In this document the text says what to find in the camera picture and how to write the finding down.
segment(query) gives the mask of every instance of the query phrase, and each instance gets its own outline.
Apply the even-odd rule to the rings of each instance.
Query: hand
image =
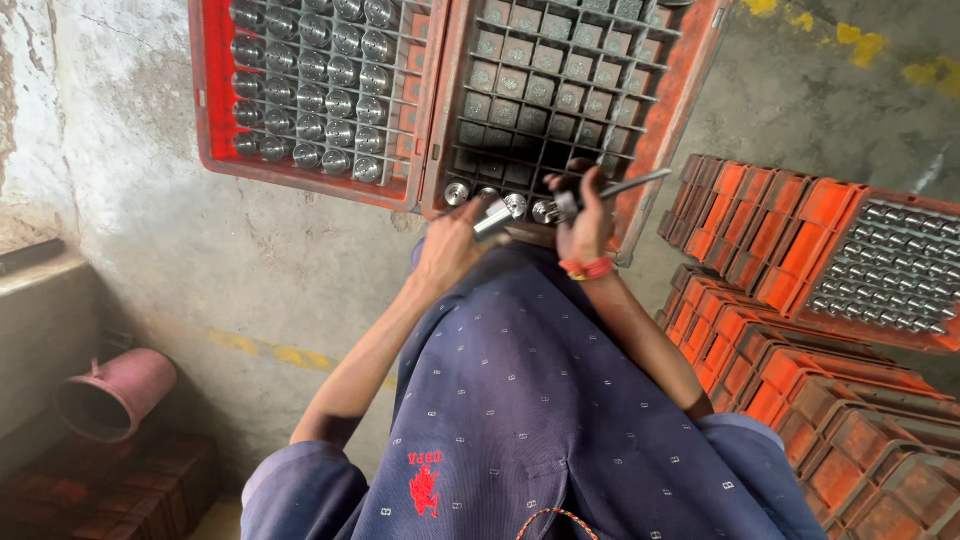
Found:
[[[557,226],[557,255],[561,260],[588,264],[607,253],[607,241],[613,231],[613,201],[602,201],[598,194],[600,184],[606,179],[603,168],[584,158],[571,160],[567,168],[585,172],[580,182],[580,195],[584,209],[574,220],[573,226],[561,223]],[[543,180],[555,191],[562,186],[564,175],[547,175]]]
[[[508,234],[477,243],[473,226],[487,207],[479,197],[434,221],[426,230],[420,264],[412,278],[440,296],[457,284],[470,268],[496,245],[510,241]]]

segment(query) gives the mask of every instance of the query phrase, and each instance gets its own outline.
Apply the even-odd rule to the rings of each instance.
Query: concrete floor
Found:
[[[422,223],[205,171],[184,0],[0,12],[0,215],[92,261],[112,326],[180,368],[153,421],[215,435],[238,490],[399,290]],[[917,188],[960,135],[958,22],[950,0],[743,0],[674,168],[705,153]],[[924,195],[960,200],[956,142]],[[622,273],[651,311],[685,261],[656,236],[675,194],[674,179]],[[960,393],[956,358],[901,357]],[[347,448],[368,478],[393,394],[381,390]]]

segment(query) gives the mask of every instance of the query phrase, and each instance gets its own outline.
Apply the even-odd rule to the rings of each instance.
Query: person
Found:
[[[394,302],[248,481],[244,539],[826,538],[778,436],[714,414],[612,271],[602,178],[584,176],[556,253],[478,245],[478,200],[429,227]],[[395,359],[368,487],[343,448]]]

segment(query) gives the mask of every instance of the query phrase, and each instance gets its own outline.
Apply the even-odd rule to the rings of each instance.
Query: right hand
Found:
[[[612,209],[614,199],[600,199],[599,188],[606,181],[603,168],[594,161],[584,158],[571,160],[567,169],[585,173],[580,182],[580,195],[584,201],[581,210],[571,227],[568,223],[557,226],[557,255],[561,260],[570,260],[578,264],[588,264],[607,253],[607,241],[613,232]],[[544,181],[555,191],[561,186],[563,175],[552,174]]]

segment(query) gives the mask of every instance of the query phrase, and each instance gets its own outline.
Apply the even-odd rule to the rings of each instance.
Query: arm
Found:
[[[570,168],[582,169],[584,165],[584,162],[575,160]],[[596,185],[602,179],[603,169],[598,166],[590,168],[584,176],[581,182],[584,210],[572,228],[562,224],[557,229],[557,253],[561,259],[586,264],[606,252],[612,230],[612,208],[605,207],[597,195]],[[552,175],[546,181],[551,189],[556,189],[563,178]],[[657,327],[619,276],[610,273],[581,282],[581,286],[613,341],[677,407],[693,420],[713,412],[709,397],[689,362]]]
[[[423,313],[492,246],[473,241],[473,224],[482,208],[476,199],[430,226],[417,269],[317,391],[290,444],[325,441],[341,449],[347,445]]]

